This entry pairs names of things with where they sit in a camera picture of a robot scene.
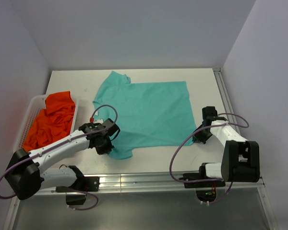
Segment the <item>teal t-shirt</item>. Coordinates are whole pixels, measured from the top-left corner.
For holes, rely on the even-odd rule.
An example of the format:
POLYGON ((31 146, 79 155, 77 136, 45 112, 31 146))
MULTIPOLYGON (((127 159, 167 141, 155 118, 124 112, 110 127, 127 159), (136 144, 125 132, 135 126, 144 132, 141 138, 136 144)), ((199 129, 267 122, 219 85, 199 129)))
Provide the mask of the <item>teal t-shirt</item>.
POLYGON ((136 148, 178 146, 196 129, 185 81, 132 83, 112 71, 93 105, 99 109, 95 119, 117 119, 120 133, 109 154, 117 160, 136 148))

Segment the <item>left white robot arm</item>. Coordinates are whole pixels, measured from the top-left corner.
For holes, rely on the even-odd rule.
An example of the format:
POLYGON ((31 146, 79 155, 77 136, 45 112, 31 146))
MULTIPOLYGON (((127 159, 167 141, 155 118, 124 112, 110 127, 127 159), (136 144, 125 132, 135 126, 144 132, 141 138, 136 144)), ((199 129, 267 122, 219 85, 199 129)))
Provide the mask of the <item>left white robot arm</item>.
POLYGON ((85 149, 96 149, 98 154, 108 154, 113 149, 111 136, 119 132, 111 128, 102 132, 76 130, 69 136, 48 146, 30 152, 17 150, 7 167, 5 179, 20 200, 32 197, 41 189, 68 187, 79 191, 84 185, 83 173, 74 165, 63 169, 52 166, 85 149))

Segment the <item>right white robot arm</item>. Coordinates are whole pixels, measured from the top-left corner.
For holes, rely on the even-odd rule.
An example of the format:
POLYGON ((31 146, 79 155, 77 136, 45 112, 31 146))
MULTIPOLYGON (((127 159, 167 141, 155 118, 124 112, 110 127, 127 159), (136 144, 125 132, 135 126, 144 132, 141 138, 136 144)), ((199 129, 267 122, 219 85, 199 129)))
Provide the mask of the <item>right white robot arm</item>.
POLYGON ((226 119, 206 119, 195 130, 194 143, 205 144, 212 136, 224 147, 222 161, 203 163, 199 184, 208 187, 215 179, 224 182, 256 183, 260 179, 259 144, 242 137, 226 119))

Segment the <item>orange t-shirt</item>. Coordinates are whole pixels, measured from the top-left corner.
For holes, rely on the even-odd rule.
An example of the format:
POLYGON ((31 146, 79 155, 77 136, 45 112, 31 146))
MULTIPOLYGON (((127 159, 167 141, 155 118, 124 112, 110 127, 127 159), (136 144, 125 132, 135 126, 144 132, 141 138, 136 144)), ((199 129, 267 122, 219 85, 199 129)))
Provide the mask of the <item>orange t-shirt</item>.
POLYGON ((47 96, 46 108, 34 119, 23 143, 25 151, 39 149, 70 134, 75 112, 75 102, 69 91, 47 96))

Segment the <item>white plastic basket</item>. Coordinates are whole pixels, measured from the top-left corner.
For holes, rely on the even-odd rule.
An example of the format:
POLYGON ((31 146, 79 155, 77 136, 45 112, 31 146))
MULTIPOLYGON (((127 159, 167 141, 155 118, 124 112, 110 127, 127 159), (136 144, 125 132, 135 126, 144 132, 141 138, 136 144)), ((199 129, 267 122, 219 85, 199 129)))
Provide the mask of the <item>white plastic basket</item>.
MULTIPOLYGON (((23 143, 26 139, 29 129, 31 128, 33 124, 34 119, 37 117, 37 115, 42 109, 46 108, 45 99, 47 98, 47 96, 48 95, 38 95, 31 99, 29 106, 27 108, 26 114, 24 116, 19 134, 16 138, 16 143, 13 147, 13 152, 16 152, 17 150, 23 148, 23 143)), ((76 116, 77 109, 78 109, 78 98, 74 96, 71 96, 71 98, 75 102, 75 112, 74 112, 74 118, 73 118, 72 127, 71 127, 71 131, 72 131, 74 127, 74 123, 75 123, 75 116, 76 116)))

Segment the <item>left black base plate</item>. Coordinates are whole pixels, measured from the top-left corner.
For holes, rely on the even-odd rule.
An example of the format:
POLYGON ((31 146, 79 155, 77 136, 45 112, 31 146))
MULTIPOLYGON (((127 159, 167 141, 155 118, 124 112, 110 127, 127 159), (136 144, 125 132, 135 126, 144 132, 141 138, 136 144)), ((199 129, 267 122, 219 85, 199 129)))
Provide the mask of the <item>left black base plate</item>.
POLYGON ((99 179, 98 176, 84 176, 78 178, 71 186, 58 186, 56 187, 56 192, 71 192, 72 190, 82 191, 82 192, 97 192, 99 190, 99 179))

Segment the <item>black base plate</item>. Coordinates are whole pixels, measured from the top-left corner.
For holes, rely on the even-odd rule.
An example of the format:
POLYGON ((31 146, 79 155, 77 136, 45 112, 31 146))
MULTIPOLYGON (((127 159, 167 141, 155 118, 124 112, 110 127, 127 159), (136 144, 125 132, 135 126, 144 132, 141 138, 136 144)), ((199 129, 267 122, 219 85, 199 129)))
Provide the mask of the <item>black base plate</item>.
MULTIPOLYGON (((207 179, 204 173, 200 172, 190 172, 184 173, 183 176, 179 179, 180 181, 193 181, 193 180, 203 180, 207 179)), ((186 183, 184 182, 185 188, 208 188, 208 187, 225 187, 226 183, 224 181, 200 181, 195 183, 186 183)))
POLYGON ((58 186, 56 187, 56 192, 71 192, 72 190, 82 191, 82 192, 97 192, 99 190, 99 179, 98 176, 84 176, 78 178, 71 186, 58 186))

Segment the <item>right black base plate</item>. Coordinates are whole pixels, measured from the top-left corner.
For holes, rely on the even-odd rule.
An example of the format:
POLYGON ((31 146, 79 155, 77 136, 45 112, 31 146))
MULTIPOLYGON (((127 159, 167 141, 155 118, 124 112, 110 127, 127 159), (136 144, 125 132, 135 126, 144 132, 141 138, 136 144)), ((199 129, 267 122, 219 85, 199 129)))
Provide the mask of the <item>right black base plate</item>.
MULTIPOLYGON (((193 180, 203 180, 207 179, 204 173, 200 172, 190 172, 184 173, 183 176, 179 179, 180 181, 193 181, 193 180)), ((186 183, 184 182, 185 188, 208 188, 208 187, 225 187, 226 183, 224 181, 200 181, 195 183, 186 183)))

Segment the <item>front aluminium rail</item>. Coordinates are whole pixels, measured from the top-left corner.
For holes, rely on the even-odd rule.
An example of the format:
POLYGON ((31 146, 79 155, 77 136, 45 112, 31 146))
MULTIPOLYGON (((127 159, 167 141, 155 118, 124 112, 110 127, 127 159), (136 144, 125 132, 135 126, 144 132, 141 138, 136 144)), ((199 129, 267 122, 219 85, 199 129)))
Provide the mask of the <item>front aluminium rail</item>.
MULTIPOLYGON (((166 192, 166 191, 183 191, 184 189, 194 189, 196 191, 209 190, 212 188, 226 191, 231 182, 225 182, 225 187, 208 187, 208 188, 185 188, 183 182, 174 181, 168 172, 158 173, 120 173, 120 174, 87 174, 84 176, 98 176, 99 190, 92 193, 137 193, 137 192, 166 192)), ((263 179, 260 178, 256 183, 233 182, 231 189, 257 188, 263 186, 263 179)), ((71 192, 56 192, 56 187, 60 186, 58 179, 50 182, 46 187, 42 187, 33 195, 63 195, 76 194, 71 192)))

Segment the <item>aluminium rail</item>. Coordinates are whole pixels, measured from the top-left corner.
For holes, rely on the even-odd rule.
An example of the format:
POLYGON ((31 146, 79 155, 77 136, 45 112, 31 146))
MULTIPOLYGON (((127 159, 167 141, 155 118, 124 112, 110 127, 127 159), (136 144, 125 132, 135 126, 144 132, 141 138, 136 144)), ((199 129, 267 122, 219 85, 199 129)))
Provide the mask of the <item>aluminium rail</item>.
MULTIPOLYGON (((226 113, 233 113, 233 108, 229 99, 229 95, 227 92, 227 89, 225 87, 225 82, 221 73, 221 68, 213 68, 213 73, 215 75, 216 83, 219 88, 219 92, 221 95, 221 99, 223 102, 223 106, 225 108, 226 113)), ((265 184, 263 183, 263 186, 257 187, 257 193, 260 201, 258 203, 261 204, 264 212, 264 216, 266 219, 266 222, 268 224, 268 230, 278 230, 278 223, 275 218, 271 203, 269 201, 266 189, 265 189, 265 184)))
MULTIPOLYGON (((174 181, 168 172, 158 173, 120 173, 120 174, 87 174, 84 176, 98 176, 99 190, 92 193, 137 193, 137 192, 166 192, 166 191, 183 191, 184 189, 194 189, 196 191, 209 190, 212 188, 226 191, 231 182, 225 182, 225 187, 208 187, 208 188, 185 188, 183 182, 174 181)), ((256 183, 233 182, 231 189, 257 188, 263 186, 263 179, 260 178, 256 183)), ((76 194, 71 192, 56 192, 56 187, 60 186, 58 179, 50 182, 46 187, 42 187, 33 195, 63 195, 76 194)))

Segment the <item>right side aluminium rail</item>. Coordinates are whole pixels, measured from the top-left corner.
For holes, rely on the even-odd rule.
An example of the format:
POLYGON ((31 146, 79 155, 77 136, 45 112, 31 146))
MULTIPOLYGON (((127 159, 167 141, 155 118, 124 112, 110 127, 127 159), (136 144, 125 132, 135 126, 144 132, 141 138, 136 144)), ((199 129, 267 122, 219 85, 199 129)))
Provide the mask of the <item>right side aluminium rail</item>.
MULTIPOLYGON (((233 113, 233 108, 229 99, 229 95, 227 92, 227 89, 225 87, 225 82, 221 73, 221 68, 213 68, 213 73, 215 75, 216 83, 219 88, 219 92, 221 95, 221 99, 223 102, 223 106, 225 108, 226 113, 233 113)), ((268 230, 278 230, 278 223, 275 218, 271 203, 269 201, 266 189, 265 189, 265 184, 263 183, 263 186, 257 187, 257 193, 260 201, 258 203, 261 204, 264 212, 264 216, 266 219, 266 222, 268 224, 268 230)))

